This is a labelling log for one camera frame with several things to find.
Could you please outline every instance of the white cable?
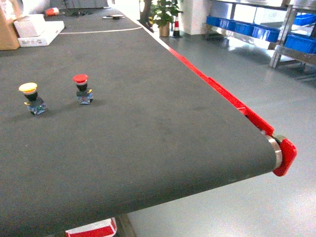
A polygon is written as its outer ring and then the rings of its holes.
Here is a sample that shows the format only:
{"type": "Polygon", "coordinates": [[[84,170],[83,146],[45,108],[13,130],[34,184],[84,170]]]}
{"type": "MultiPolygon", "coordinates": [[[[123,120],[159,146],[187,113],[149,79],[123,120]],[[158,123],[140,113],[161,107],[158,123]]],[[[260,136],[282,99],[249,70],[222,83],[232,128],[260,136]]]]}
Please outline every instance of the white cable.
{"type": "Polygon", "coordinates": [[[118,31],[133,31],[141,29],[142,27],[130,28],[130,29],[122,29],[122,30],[109,30],[109,31],[87,31],[87,32],[64,32],[60,33],[60,35],[78,35],[78,34],[93,34],[93,33],[106,33],[106,32],[118,32],[118,31]]]}

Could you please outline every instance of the red object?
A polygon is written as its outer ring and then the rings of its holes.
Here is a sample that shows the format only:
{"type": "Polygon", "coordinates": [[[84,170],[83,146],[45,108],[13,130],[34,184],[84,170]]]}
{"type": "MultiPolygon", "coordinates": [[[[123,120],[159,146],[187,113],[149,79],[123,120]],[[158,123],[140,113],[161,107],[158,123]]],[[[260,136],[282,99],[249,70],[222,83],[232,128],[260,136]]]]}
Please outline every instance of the red object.
{"type": "Polygon", "coordinates": [[[103,222],[109,222],[109,223],[106,226],[103,225],[96,228],[95,227],[90,228],[90,230],[84,230],[84,231],[74,231],[76,229],[69,230],[69,231],[66,231],[66,236],[67,237],[112,237],[114,236],[117,232],[117,227],[115,225],[114,218],[107,219],[103,222]]]}
{"type": "MultiPolygon", "coordinates": [[[[214,88],[218,93],[220,93],[225,99],[227,99],[232,105],[236,107],[243,115],[260,130],[265,131],[269,136],[273,137],[274,128],[259,117],[255,112],[253,112],[249,107],[242,103],[239,99],[233,96],[228,90],[226,90],[222,85],[220,85],[216,80],[207,77],[199,69],[197,69],[189,60],[177,53],[175,50],[170,48],[167,44],[160,42],[166,49],[169,50],[176,58],[178,58],[182,63],[184,63],[188,68],[195,72],[200,78],[202,78],[207,84],[214,88]]],[[[297,150],[295,146],[288,140],[284,139],[280,143],[280,148],[282,151],[282,164],[279,168],[275,169],[273,172],[277,176],[283,176],[289,170],[291,164],[297,155],[297,150]]]]}
{"type": "Polygon", "coordinates": [[[285,175],[297,155],[295,146],[288,139],[284,139],[281,142],[280,148],[282,151],[283,160],[281,166],[273,171],[276,176],[285,175]]]}
{"type": "Polygon", "coordinates": [[[179,18],[176,16],[176,21],[174,22],[174,27],[179,27],[179,18]]]}
{"type": "Polygon", "coordinates": [[[58,10],[58,8],[56,8],[56,7],[47,9],[47,10],[45,11],[45,15],[46,15],[46,16],[56,16],[56,15],[59,15],[59,10],[58,10]]]}
{"type": "Polygon", "coordinates": [[[78,74],[73,77],[73,81],[75,83],[84,83],[88,80],[88,76],[86,74],[78,74]]]}

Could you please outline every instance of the metal shelf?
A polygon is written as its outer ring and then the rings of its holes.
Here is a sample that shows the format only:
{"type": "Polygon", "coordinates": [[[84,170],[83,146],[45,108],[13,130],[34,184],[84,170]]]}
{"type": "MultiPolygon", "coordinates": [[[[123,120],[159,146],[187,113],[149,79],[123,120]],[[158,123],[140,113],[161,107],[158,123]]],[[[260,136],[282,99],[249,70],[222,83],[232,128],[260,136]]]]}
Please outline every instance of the metal shelf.
{"type": "Polygon", "coordinates": [[[316,11],[316,0],[214,0],[235,4],[252,5],[267,8],[287,8],[289,5],[295,9],[316,11]]]}
{"type": "Polygon", "coordinates": [[[223,28],[211,26],[208,24],[205,24],[204,27],[208,30],[217,32],[221,35],[233,37],[235,39],[241,40],[243,42],[246,42],[246,43],[249,43],[249,44],[255,45],[257,47],[264,48],[264,49],[274,49],[275,46],[277,45],[276,43],[273,43],[273,42],[268,42],[268,41],[263,40],[263,39],[257,39],[257,38],[251,37],[251,36],[246,36],[246,35],[234,32],[234,31],[225,30],[223,28]]]}
{"type": "Polygon", "coordinates": [[[293,58],[297,61],[316,65],[316,54],[302,53],[300,51],[277,45],[275,51],[281,55],[293,58]]]}
{"type": "MultiPolygon", "coordinates": [[[[277,43],[270,43],[265,40],[256,39],[253,37],[238,34],[236,32],[227,31],[218,27],[211,26],[211,30],[225,36],[234,37],[243,42],[250,43],[252,45],[265,48],[275,49],[275,52],[271,58],[270,66],[276,68],[279,65],[282,55],[291,57],[297,61],[316,65],[316,56],[314,54],[306,54],[296,50],[292,50],[284,47],[284,43],[287,35],[291,32],[293,22],[297,12],[316,12],[316,0],[212,0],[228,2],[233,4],[231,12],[231,19],[235,14],[236,4],[251,5],[256,7],[272,8],[277,10],[286,9],[286,16],[280,28],[280,34],[277,39],[277,43]]],[[[316,26],[311,32],[312,37],[316,37],[316,26]]]]}
{"type": "Polygon", "coordinates": [[[282,7],[285,6],[284,2],[289,0],[214,0],[223,1],[236,4],[261,6],[261,7],[282,7]]]}

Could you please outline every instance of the red conveyor frame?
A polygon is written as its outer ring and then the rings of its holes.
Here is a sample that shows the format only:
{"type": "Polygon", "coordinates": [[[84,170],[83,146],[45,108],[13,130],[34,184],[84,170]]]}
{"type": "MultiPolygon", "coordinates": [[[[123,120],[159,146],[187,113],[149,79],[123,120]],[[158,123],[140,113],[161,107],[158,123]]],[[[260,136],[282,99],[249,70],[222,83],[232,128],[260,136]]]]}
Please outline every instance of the red conveyor frame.
{"type": "MultiPolygon", "coordinates": [[[[207,77],[199,69],[197,69],[188,59],[177,53],[174,49],[169,47],[167,44],[158,40],[166,49],[169,50],[177,59],[184,63],[188,68],[190,68],[194,73],[196,73],[200,78],[202,78],[207,84],[209,84],[213,89],[220,93],[225,99],[227,99],[232,105],[236,107],[243,115],[252,122],[258,129],[265,131],[265,133],[271,137],[274,137],[274,128],[264,121],[260,116],[253,112],[249,107],[232,95],[228,90],[226,90],[221,84],[219,84],[213,78],[207,77]]],[[[297,150],[293,143],[291,143],[287,138],[279,141],[279,146],[282,151],[282,164],[279,168],[276,168],[273,173],[277,176],[284,176],[289,170],[291,164],[293,163],[297,150]]]]}

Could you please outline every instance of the stainless steel shelf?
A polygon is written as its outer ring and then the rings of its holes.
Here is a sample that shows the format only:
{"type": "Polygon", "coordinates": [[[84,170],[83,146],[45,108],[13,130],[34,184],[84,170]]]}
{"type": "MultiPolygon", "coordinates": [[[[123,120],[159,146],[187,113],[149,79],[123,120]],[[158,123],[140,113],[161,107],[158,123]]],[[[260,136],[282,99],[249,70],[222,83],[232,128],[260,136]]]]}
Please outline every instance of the stainless steel shelf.
{"type": "Polygon", "coordinates": [[[231,2],[237,4],[254,5],[254,6],[271,6],[271,7],[281,7],[284,6],[285,1],[289,0],[215,0],[223,2],[231,2]]]}
{"type": "Polygon", "coordinates": [[[297,61],[316,65],[316,54],[302,53],[300,51],[276,45],[275,51],[281,55],[293,58],[297,61]]]}
{"type": "Polygon", "coordinates": [[[289,5],[295,9],[316,11],[316,0],[214,0],[236,4],[245,4],[260,7],[286,8],[289,5]]]}
{"type": "Polygon", "coordinates": [[[246,42],[246,43],[249,43],[249,44],[255,45],[257,47],[264,48],[264,49],[274,49],[275,46],[277,45],[276,43],[268,42],[268,41],[265,41],[263,39],[257,39],[257,38],[251,37],[251,36],[246,36],[246,35],[234,32],[234,31],[225,30],[225,29],[222,29],[222,28],[219,28],[216,26],[208,25],[208,24],[205,24],[204,27],[208,30],[217,32],[221,35],[233,37],[235,39],[241,40],[243,42],[246,42]]]}

